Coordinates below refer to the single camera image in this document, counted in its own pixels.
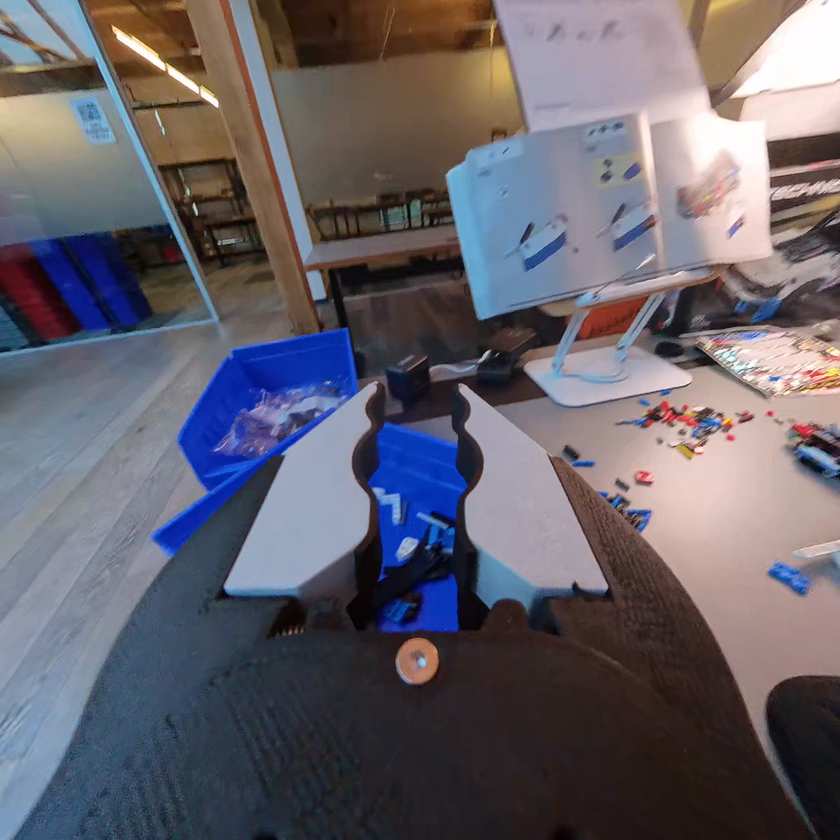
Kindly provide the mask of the pile of mixed lego pieces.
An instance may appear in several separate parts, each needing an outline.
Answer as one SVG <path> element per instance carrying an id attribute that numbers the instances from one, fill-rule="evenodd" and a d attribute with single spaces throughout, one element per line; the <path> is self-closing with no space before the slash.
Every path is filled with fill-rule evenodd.
<path id="1" fill-rule="evenodd" d="M 636 414 L 618 418 L 614 427 L 634 429 L 656 447 L 673 449 L 692 459 L 704 455 L 709 442 L 717 438 L 736 441 L 740 427 L 757 417 L 750 409 L 723 412 L 707 404 L 678 403 L 670 397 L 670 391 L 639 397 Z"/>

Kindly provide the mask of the black textured cushion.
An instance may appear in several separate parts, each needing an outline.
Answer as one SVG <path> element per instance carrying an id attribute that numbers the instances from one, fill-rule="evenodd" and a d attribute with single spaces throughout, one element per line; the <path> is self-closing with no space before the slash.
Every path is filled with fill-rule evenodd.
<path id="1" fill-rule="evenodd" d="M 770 739 L 815 834 L 839 838 L 839 677 L 803 675 L 769 693 Z"/>

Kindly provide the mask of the orange box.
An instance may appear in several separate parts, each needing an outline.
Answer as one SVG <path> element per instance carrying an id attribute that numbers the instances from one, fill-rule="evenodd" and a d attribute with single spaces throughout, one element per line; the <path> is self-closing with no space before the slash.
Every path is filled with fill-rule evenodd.
<path id="1" fill-rule="evenodd" d="M 641 297 L 590 310 L 579 329 L 578 339 L 593 340 L 623 334 L 632 326 L 646 301 Z"/>

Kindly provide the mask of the assorted loose lego parts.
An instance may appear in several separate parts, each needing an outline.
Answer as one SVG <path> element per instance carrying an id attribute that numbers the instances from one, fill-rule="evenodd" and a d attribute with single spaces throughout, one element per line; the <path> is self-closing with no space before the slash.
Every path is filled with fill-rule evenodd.
<path id="1" fill-rule="evenodd" d="M 384 633 L 459 630 L 453 552 L 459 488 L 421 482 L 374 485 L 383 567 L 375 628 Z"/>

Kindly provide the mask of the blue bin with lego parts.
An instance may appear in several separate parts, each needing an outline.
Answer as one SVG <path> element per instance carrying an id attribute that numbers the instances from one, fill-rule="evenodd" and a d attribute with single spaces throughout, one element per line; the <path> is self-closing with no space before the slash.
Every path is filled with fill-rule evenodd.
<path id="1" fill-rule="evenodd" d="M 380 465 L 372 486 L 398 495 L 404 507 L 403 522 L 397 526 L 392 521 L 391 508 L 380 505 L 383 571 L 389 571 L 400 563 L 396 555 L 403 541 L 424 536 L 429 526 L 427 518 L 439 514 L 455 519 L 466 483 L 456 468 L 455 444 L 387 423 L 378 434 L 377 445 Z M 152 532 L 151 539 L 166 556 L 172 557 L 269 459 L 267 455 L 234 468 L 219 486 Z M 417 633 L 459 630 L 458 592 L 452 574 L 417 584 L 414 591 L 422 595 L 414 619 L 395 622 L 394 609 L 387 607 L 377 618 L 378 629 Z"/>

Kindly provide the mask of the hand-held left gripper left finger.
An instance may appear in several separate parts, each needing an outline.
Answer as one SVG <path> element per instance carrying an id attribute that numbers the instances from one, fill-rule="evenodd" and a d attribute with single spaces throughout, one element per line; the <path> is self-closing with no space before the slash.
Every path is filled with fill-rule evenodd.
<path id="1" fill-rule="evenodd" d="M 385 388 L 362 388 L 289 447 L 224 583 L 233 597 L 338 599 L 368 624 L 382 573 L 380 505 L 371 478 Z"/>

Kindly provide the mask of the black power bank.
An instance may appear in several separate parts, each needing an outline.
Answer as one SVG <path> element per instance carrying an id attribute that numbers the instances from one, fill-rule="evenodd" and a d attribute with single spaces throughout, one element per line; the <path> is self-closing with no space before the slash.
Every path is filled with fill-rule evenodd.
<path id="1" fill-rule="evenodd" d="M 403 408 L 413 406 L 428 394 L 432 378 L 428 357 L 412 353 L 385 367 L 387 388 Z"/>

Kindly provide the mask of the ceiling strip light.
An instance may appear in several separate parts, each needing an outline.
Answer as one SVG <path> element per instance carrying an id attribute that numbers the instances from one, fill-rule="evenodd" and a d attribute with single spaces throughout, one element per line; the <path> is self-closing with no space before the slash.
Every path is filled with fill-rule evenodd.
<path id="1" fill-rule="evenodd" d="M 136 56 L 142 58 L 145 62 L 152 65 L 155 69 L 163 72 L 166 76 L 173 79 L 182 87 L 189 90 L 191 93 L 197 95 L 206 104 L 219 109 L 219 102 L 215 94 L 206 88 L 204 85 L 198 83 L 195 79 L 187 76 L 185 73 L 176 69 L 172 64 L 166 62 L 162 57 L 148 47 L 145 43 L 137 38 L 125 33 L 120 28 L 111 26 L 112 33 L 117 41 L 125 48 L 132 51 Z"/>

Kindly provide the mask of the wooden post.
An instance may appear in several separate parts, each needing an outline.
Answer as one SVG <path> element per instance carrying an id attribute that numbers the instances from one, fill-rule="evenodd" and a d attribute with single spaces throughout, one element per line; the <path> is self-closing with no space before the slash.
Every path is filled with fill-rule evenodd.
<path id="1" fill-rule="evenodd" d="M 186 1 L 203 63 L 255 212 L 275 283 L 297 334 L 322 330 L 229 2 Z"/>

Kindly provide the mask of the pile of black blue pins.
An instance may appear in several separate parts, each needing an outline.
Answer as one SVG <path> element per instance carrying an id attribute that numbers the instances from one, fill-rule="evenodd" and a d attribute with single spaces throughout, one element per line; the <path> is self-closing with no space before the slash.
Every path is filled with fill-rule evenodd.
<path id="1" fill-rule="evenodd" d="M 614 486 L 614 492 L 600 491 L 599 495 L 636 531 L 643 532 L 653 519 L 653 511 L 634 507 L 627 495 L 631 486 L 625 481 L 616 479 Z"/>

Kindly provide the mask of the long wooden table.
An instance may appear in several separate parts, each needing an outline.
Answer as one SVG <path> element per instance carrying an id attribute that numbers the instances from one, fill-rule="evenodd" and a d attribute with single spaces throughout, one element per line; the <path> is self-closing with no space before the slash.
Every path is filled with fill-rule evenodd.
<path id="1" fill-rule="evenodd" d="M 303 258 L 306 272 L 325 271 L 328 275 L 332 304 L 339 325 L 347 327 L 340 270 L 367 266 L 371 262 L 410 258 L 460 257 L 459 238 L 454 225 L 410 228 L 400 232 L 357 238 L 322 241 L 311 247 Z"/>

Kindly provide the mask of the white book stand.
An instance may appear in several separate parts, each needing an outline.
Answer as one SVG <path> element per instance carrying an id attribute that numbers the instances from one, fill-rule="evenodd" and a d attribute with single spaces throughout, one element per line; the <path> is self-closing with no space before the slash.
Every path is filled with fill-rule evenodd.
<path id="1" fill-rule="evenodd" d="M 721 270 L 722 266 L 711 266 L 635 282 L 617 280 L 586 292 L 574 300 L 553 356 L 526 362 L 524 373 L 553 403 L 571 408 L 690 385 L 691 373 L 655 353 L 634 348 L 634 343 L 668 292 L 705 284 L 718 278 Z M 613 347 L 572 352 L 581 326 L 593 310 L 640 297 L 644 305 Z"/>

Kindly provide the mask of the stack of red storage bins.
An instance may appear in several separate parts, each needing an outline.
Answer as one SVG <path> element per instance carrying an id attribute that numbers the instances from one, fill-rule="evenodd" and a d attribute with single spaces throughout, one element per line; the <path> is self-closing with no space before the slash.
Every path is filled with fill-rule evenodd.
<path id="1" fill-rule="evenodd" d="M 46 271 L 25 246 L 1 248 L 2 305 L 30 346 L 76 335 L 81 326 Z"/>

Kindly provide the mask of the lego instruction booklet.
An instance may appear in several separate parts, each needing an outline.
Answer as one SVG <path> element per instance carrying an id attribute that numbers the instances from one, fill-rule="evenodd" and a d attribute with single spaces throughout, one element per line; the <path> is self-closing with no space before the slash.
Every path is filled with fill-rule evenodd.
<path id="1" fill-rule="evenodd" d="M 770 257 L 766 144 L 640 112 L 470 150 L 447 184 L 477 318 Z"/>

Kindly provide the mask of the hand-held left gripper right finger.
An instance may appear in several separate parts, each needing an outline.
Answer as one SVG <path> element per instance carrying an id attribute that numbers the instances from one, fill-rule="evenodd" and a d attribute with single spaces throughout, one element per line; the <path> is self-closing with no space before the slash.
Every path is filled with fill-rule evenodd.
<path id="1" fill-rule="evenodd" d="M 477 627 L 500 602 L 536 618 L 559 599 L 605 602 L 610 585 L 550 454 L 465 384 L 452 393 L 458 621 Z"/>

